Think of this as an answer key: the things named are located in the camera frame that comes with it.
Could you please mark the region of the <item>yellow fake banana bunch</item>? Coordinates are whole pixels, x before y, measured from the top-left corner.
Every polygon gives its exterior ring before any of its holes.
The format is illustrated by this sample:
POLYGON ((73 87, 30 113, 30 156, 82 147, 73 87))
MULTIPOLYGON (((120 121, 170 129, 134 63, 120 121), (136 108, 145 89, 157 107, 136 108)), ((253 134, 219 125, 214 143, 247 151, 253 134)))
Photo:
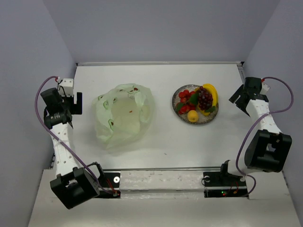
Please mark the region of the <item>yellow fake banana bunch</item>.
POLYGON ((198 93, 197 108, 202 115, 209 116, 218 110, 218 94, 213 85, 204 84, 194 91, 198 93))

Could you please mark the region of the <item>dark red fake cherries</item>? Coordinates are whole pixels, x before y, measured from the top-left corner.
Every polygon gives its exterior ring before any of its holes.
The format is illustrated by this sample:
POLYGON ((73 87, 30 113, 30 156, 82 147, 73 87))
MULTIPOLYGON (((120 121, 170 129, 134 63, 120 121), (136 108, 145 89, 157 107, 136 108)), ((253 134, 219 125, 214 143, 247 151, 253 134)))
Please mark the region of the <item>dark red fake cherries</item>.
POLYGON ((212 107, 212 103, 213 103, 213 96, 212 94, 204 87, 200 87, 198 89, 198 107, 202 110, 202 111, 206 111, 209 108, 212 107))

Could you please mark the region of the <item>green printed plastic bag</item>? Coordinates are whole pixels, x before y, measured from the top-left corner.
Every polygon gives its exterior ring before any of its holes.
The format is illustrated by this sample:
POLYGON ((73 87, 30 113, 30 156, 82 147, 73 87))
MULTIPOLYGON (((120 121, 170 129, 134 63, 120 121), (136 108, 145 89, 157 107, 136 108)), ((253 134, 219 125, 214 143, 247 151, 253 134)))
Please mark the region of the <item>green printed plastic bag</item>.
POLYGON ((149 128, 155 102, 149 88, 121 84, 92 101, 96 137, 104 148, 130 144, 149 128))

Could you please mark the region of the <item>red fake fruit bunch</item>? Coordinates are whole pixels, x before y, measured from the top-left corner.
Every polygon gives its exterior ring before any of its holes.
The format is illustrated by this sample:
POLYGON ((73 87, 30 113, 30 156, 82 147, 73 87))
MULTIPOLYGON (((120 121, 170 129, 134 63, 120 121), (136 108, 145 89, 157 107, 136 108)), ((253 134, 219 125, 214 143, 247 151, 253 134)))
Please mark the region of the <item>red fake fruit bunch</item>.
POLYGON ((178 97, 180 98, 180 101, 176 104, 176 110, 178 115, 187 114, 191 110, 196 110, 197 103, 193 103, 190 101, 190 98, 192 95, 196 93, 197 89, 194 91, 189 91, 188 89, 185 89, 181 92, 179 92, 178 97))

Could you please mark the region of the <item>yellow fake lemon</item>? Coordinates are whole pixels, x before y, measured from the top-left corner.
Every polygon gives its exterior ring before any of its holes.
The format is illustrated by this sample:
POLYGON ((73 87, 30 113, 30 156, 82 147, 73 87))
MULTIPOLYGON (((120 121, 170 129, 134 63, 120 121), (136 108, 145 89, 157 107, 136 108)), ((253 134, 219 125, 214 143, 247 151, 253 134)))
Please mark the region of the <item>yellow fake lemon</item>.
POLYGON ((198 115, 197 111, 190 110, 187 113, 187 119, 188 119, 189 122, 192 122, 192 123, 197 122, 199 120, 199 115, 198 115))

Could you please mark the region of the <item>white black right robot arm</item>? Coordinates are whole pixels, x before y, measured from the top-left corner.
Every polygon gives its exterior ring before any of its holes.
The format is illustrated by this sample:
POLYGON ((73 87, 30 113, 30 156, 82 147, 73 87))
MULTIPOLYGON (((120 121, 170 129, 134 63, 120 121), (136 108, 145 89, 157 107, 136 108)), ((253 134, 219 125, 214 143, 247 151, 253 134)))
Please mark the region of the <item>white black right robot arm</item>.
POLYGON ((245 78, 229 101, 248 115, 254 122, 248 133, 255 132, 248 146, 243 142, 235 160, 227 160, 221 165, 218 180, 222 185, 230 185, 235 178, 254 172, 278 173, 285 164, 292 145, 292 138, 282 133, 269 109, 266 92, 269 86, 263 79, 245 78))

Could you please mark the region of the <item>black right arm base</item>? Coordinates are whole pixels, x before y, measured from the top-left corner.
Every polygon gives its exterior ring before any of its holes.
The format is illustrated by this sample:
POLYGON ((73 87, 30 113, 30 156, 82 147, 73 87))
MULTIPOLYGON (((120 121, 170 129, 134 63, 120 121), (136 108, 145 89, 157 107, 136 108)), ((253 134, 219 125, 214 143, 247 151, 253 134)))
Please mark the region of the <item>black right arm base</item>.
POLYGON ((223 176, 220 172, 203 172, 201 184, 205 198, 248 197, 246 181, 239 176, 223 176))

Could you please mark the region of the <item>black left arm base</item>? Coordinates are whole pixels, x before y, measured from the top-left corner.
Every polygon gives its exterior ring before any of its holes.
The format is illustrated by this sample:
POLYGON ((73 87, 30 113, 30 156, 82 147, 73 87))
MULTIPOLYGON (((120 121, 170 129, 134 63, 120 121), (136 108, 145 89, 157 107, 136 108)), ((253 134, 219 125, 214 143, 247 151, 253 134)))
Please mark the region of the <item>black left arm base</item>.
POLYGON ((104 188, 99 188, 98 199, 118 199, 120 198, 120 171, 105 171, 104 176, 98 178, 100 185, 104 188))

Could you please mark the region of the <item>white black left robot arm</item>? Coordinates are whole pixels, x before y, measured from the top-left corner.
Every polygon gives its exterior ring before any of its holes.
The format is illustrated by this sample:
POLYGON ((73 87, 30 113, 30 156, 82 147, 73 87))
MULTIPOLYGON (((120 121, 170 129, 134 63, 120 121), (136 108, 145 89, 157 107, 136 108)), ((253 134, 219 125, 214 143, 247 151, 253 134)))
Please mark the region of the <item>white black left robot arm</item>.
POLYGON ((57 86, 40 95, 46 104, 42 125, 52 138, 56 161, 56 178, 50 187, 63 205, 72 209, 100 195, 99 187, 105 181, 105 174, 97 162, 92 165, 98 170, 91 171, 72 150, 72 116, 82 113, 82 93, 77 93, 74 101, 73 95, 57 86))

